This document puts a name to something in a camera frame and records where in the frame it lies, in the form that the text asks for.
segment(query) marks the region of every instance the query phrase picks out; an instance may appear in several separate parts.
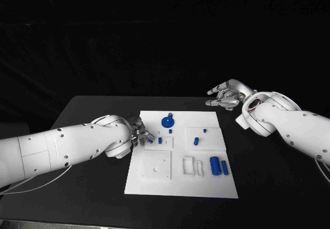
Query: robotic hand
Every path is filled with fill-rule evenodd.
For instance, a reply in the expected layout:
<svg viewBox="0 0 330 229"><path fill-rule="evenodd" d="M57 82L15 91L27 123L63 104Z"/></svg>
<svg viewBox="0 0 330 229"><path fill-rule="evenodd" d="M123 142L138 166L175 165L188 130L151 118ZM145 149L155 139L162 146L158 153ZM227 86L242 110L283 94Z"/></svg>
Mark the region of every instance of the robotic hand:
<svg viewBox="0 0 330 229"><path fill-rule="evenodd" d="M122 158L131 145L154 140L139 117L105 115L89 124L0 140L0 188L93 159L102 152Z"/></svg>
<svg viewBox="0 0 330 229"><path fill-rule="evenodd" d="M275 130L285 142L302 153L330 165L330 119L301 111L293 101L276 92L257 92L237 80L217 85L207 94L217 92L216 100L206 105L221 106L231 111L242 102L242 114L236 122L266 137Z"/></svg>

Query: table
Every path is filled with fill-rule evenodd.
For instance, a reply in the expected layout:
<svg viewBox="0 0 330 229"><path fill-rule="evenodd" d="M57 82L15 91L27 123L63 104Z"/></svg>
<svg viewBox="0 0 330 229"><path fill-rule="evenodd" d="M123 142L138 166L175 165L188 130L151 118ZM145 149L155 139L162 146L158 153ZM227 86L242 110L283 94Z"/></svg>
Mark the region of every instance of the table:
<svg viewBox="0 0 330 229"><path fill-rule="evenodd" d="M0 219L122 228L220 228L303 224L327 220L330 185L312 159L275 132L260 137L234 122L240 114L204 105L208 97L76 96L51 126L90 122L105 114L123 118L139 110L216 111L239 199L125 195L131 154L105 154L71 166L33 192L0 200ZM50 181L63 170L37 176L17 188Z"/></svg>

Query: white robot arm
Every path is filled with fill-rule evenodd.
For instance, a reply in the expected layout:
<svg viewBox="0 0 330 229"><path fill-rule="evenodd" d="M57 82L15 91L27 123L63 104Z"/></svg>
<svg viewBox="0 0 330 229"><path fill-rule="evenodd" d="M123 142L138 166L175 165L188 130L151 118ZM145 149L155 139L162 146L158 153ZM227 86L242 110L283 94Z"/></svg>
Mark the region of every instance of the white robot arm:
<svg viewBox="0 0 330 229"><path fill-rule="evenodd" d="M103 151L108 157L122 158L131 145L154 140L141 118L129 121L105 115L89 124L0 140L0 188L93 159Z"/></svg>
<svg viewBox="0 0 330 229"><path fill-rule="evenodd" d="M278 130L285 142L302 153L330 165L330 119L301 111L293 101L276 92L257 92L237 80L230 79L207 94L217 92L216 100L206 105L233 110L239 102L242 114L236 122L266 137Z"/></svg>

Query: blue object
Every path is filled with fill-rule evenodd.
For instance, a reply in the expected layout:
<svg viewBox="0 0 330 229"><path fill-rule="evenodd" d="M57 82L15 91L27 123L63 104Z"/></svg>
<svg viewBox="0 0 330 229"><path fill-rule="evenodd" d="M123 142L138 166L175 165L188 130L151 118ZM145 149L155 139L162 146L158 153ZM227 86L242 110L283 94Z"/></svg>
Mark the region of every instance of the blue object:
<svg viewBox="0 0 330 229"><path fill-rule="evenodd" d="M168 113L168 116L161 119L161 126L169 128L174 125L174 119L171 118L172 114Z"/></svg>
<svg viewBox="0 0 330 229"><path fill-rule="evenodd" d="M210 157L210 169L214 176L221 174L218 158L216 156Z"/></svg>
<svg viewBox="0 0 330 229"><path fill-rule="evenodd" d="M227 175L229 173L227 173L224 161L221 161L221 169L223 169L223 174Z"/></svg>
<svg viewBox="0 0 330 229"><path fill-rule="evenodd" d="M194 145L197 145L197 142L198 142L198 138L195 137L194 138Z"/></svg>

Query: black curtain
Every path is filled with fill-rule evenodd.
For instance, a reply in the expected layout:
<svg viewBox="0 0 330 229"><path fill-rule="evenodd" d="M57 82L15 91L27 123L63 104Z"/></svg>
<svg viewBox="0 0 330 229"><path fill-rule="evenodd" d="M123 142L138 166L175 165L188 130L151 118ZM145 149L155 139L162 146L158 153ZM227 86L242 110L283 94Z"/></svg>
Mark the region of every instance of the black curtain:
<svg viewBox="0 0 330 229"><path fill-rule="evenodd" d="M76 95L206 96L230 78L328 117L328 6L306 0L1 3L0 121L44 131Z"/></svg>

